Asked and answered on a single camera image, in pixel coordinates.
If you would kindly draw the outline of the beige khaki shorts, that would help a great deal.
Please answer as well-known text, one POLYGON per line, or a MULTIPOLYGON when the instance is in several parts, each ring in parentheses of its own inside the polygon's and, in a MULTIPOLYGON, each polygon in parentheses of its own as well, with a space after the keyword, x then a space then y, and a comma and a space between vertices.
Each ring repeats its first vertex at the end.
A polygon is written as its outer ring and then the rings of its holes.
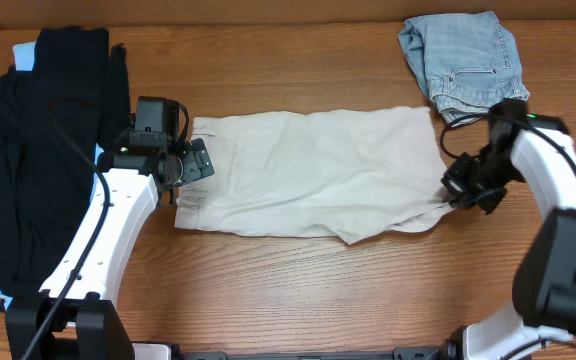
POLYGON ((181 229, 354 244, 452 210, 426 107, 197 117, 193 136, 215 173, 180 191, 181 229))

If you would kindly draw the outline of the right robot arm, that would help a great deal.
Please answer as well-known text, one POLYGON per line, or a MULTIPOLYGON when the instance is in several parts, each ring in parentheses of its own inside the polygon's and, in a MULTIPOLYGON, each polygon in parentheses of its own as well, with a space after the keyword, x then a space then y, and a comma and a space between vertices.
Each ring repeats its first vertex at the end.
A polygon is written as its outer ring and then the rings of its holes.
POLYGON ((563 120, 532 114, 506 98, 484 119, 489 142, 455 157, 441 182, 455 209, 492 213, 511 181, 529 186, 543 223, 513 280, 512 300, 489 318, 456 330, 437 359, 528 359, 576 337, 576 153, 563 120))

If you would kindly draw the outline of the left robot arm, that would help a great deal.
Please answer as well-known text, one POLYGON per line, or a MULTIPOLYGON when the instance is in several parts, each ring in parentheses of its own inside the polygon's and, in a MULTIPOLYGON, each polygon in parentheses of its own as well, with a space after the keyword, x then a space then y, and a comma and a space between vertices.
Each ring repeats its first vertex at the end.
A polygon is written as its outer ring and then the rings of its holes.
POLYGON ((137 237, 162 194, 214 173, 204 142, 189 140, 186 107, 142 96, 111 150, 91 168, 95 192, 68 250, 33 296, 5 313, 15 359, 180 358, 178 346, 134 342, 116 302, 137 237))

